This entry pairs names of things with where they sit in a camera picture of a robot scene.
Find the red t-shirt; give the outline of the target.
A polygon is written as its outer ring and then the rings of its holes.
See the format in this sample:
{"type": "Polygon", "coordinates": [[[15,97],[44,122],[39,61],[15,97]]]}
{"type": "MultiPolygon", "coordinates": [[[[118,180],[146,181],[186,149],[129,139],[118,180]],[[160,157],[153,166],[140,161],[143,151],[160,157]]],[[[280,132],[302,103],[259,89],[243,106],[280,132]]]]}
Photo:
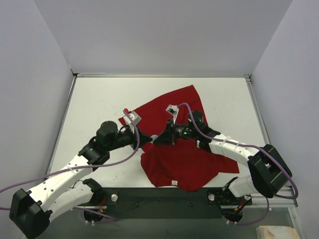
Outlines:
{"type": "MultiPolygon", "coordinates": [[[[166,93],[138,107],[141,131],[149,136],[162,133],[171,115],[168,105],[188,103],[192,110],[203,111],[199,94],[193,85],[166,93]]],[[[156,187],[178,186],[187,192],[206,185],[218,173],[239,173],[236,161],[196,147],[192,140],[181,139],[172,146],[148,143],[142,147],[141,166],[156,187]]]]}

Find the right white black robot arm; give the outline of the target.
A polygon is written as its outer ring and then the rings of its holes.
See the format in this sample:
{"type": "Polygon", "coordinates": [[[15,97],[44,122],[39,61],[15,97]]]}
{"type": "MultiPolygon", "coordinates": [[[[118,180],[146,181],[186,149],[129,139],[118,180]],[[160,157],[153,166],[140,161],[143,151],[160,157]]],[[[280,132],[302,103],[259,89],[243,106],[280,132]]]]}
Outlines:
{"type": "Polygon", "coordinates": [[[274,146],[260,147],[233,140],[210,128],[201,111],[189,113],[186,124],[169,119],[153,143],[173,145],[179,138],[193,140],[197,148],[232,159],[249,169],[248,176],[234,178],[224,187],[235,198],[253,193],[273,198],[287,182],[292,182],[292,173],[274,146]]]}

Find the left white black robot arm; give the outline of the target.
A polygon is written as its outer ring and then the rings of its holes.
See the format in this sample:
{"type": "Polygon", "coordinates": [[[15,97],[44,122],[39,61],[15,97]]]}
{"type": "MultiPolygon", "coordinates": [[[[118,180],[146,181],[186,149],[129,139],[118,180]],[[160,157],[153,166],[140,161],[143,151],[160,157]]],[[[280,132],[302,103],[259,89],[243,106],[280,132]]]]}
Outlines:
{"type": "Polygon", "coordinates": [[[28,239],[37,238],[66,211],[101,202],[103,190],[95,180],[85,180],[75,188],[72,185],[104,166],[112,150],[130,145],[137,151],[151,141],[134,123],[127,124],[123,131],[113,121],[102,123],[96,136],[65,167],[45,176],[42,183],[14,193],[9,218],[28,239]]]}

